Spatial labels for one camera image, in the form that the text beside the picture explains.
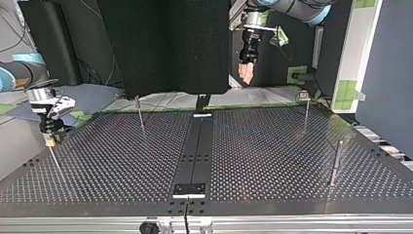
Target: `gray cloth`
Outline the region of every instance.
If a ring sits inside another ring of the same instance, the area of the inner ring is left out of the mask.
[[[64,91],[64,96],[74,98],[76,106],[73,111],[83,111],[86,115],[92,115],[108,106],[120,92],[116,88],[92,84],[62,86],[56,88],[56,91],[58,94]],[[33,113],[28,102],[20,104],[19,107],[7,112],[6,115],[25,120],[40,121],[39,116]],[[62,120],[68,126],[77,126],[83,122],[70,114],[63,116]]]

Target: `black perforated table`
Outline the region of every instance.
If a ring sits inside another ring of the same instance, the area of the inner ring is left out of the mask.
[[[302,106],[96,116],[0,182],[2,217],[413,213],[413,173],[338,116]],[[336,185],[329,186],[338,140]],[[174,200],[176,184],[204,199]]]

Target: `black panel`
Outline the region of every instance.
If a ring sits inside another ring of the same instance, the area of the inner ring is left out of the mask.
[[[325,19],[317,79],[327,96],[334,92],[352,6],[353,0],[336,1]]]
[[[118,67],[113,67],[113,53],[103,20],[95,0],[81,1],[71,0],[49,0],[60,4],[64,14],[64,19],[72,39],[76,57],[88,64],[89,69],[94,69],[98,79],[91,79],[86,69],[81,64],[80,70],[83,75],[83,82],[94,84],[105,84],[123,88]]]
[[[19,2],[30,33],[52,78],[59,85],[82,83],[69,33],[59,4]]]
[[[362,86],[357,119],[413,157],[413,1],[385,0]]]
[[[228,89],[227,0],[98,0],[128,97]]]

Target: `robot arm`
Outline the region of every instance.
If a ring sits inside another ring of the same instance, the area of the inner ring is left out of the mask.
[[[244,47],[240,52],[240,73],[249,83],[253,65],[258,62],[258,47],[266,30],[275,31],[275,28],[266,27],[269,11],[278,11],[291,17],[302,20],[309,25],[317,25],[328,15],[331,4],[335,0],[247,0],[244,13],[243,41]]]
[[[0,93],[24,88],[31,108],[40,117],[40,132],[47,146],[63,141],[65,128],[60,119],[69,113],[76,101],[70,97],[57,97],[46,64],[40,54],[13,56],[12,62],[0,62]]]

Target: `vertical post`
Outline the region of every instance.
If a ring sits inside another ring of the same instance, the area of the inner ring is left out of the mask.
[[[341,157],[341,152],[343,150],[343,140],[339,140],[337,143],[337,149],[336,149],[336,154],[334,158],[334,165],[333,165],[333,170],[331,172],[331,178],[330,178],[330,186],[335,186],[335,179],[337,176],[337,171],[338,168],[340,167],[340,157]]]
[[[137,109],[137,112],[139,113],[139,119],[140,119],[140,127],[142,130],[144,130],[144,125],[143,125],[143,118],[142,118],[142,113],[140,112],[140,99],[139,96],[136,96],[134,98],[134,107]]]
[[[307,108],[306,108],[306,124],[307,124],[307,120],[309,118],[309,109],[310,109],[310,98],[307,99]]]

